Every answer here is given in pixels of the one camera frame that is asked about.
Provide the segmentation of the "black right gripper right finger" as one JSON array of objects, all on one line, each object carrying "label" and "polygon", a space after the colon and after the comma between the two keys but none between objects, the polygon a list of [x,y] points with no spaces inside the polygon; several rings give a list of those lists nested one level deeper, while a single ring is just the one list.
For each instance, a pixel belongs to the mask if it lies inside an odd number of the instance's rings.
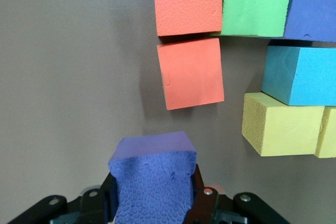
[{"label": "black right gripper right finger", "polygon": [[230,199],[214,187],[205,186],[198,166],[191,180],[194,202],[184,223],[289,223],[253,193],[238,193]]}]

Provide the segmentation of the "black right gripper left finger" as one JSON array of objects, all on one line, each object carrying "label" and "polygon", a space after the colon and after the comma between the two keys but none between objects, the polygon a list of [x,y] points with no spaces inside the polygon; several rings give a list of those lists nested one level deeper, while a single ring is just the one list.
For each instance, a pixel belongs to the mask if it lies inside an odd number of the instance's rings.
[{"label": "black right gripper left finger", "polygon": [[88,189],[75,200],[50,195],[10,223],[110,223],[118,208],[116,179],[108,174],[102,185]]}]

